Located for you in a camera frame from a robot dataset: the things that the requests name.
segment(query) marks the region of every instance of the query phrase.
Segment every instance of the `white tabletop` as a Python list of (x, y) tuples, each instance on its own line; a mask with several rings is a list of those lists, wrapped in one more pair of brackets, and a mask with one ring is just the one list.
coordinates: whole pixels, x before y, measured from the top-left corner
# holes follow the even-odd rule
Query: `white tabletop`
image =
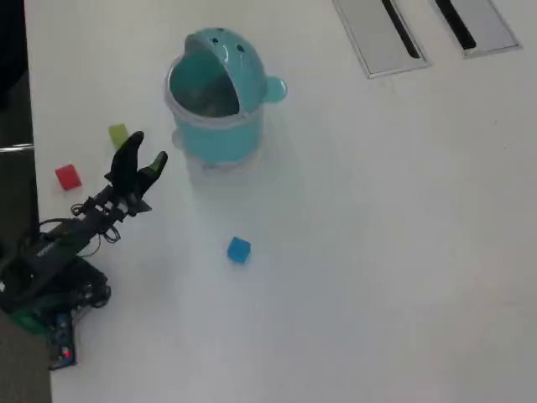
[[(90, 258), (112, 299), (55, 403), (535, 401), (537, 6), (497, 0), (524, 49), (463, 60), (428, 0), (401, 5), (433, 66), (367, 80), (330, 0), (26, 0), (42, 218), (104, 187), (109, 124), (170, 154), (154, 211)], [(173, 147), (162, 92), (206, 26), (289, 84), (223, 174)]]

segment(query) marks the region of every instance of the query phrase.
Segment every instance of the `green cube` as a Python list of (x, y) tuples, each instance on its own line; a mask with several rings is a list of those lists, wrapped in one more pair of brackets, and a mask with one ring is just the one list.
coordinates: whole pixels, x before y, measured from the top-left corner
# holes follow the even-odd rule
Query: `green cube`
[(127, 127), (123, 123), (109, 126), (108, 133), (116, 149), (119, 149), (127, 141), (129, 135)]

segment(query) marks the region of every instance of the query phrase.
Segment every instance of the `open lid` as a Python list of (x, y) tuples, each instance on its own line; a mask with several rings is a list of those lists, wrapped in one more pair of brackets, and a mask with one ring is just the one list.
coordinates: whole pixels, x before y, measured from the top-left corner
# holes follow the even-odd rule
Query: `open lid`
[(189, 35), (185, 54), (209, 50), (226, 70), (237, 93), (239, 113), (251, 113), (263, 102), (279, 102), (287, 87), (265, 75), (258, 52), (242, 36), (224, 28), (209, 28)]

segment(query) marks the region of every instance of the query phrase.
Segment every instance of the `blue cube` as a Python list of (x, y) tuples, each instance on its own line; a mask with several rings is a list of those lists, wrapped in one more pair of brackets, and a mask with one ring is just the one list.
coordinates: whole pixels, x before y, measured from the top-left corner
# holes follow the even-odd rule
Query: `blue cube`
[(249, 242), (235, 237), (227, 248), (227, 257), (234, 262), (243, 264), (250, 255), (251, 249), (252, 245)]

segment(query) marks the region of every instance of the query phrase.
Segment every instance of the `teal container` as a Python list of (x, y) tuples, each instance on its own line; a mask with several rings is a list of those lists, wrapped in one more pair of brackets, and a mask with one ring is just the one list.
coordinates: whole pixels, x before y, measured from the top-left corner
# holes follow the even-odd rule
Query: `teal container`
[(184, 150), (212, 165), (237, 163), (255, 151), (263, 104), (286, 95), (282, 80), (265, 75), (253, 46), (222, 28), (189, 35), (164, 86)]

